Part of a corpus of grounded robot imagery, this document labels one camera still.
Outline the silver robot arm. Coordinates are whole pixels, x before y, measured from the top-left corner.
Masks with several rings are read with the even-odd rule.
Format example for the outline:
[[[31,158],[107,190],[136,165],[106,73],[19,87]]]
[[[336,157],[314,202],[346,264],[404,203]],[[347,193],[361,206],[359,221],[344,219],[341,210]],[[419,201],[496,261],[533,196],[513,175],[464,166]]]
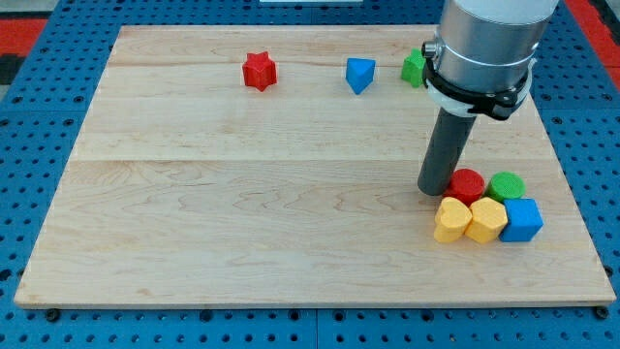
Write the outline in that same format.
[[[508,119],[527,97],[557,0],[447,0],[422,44],[429,96],[460,117]]]

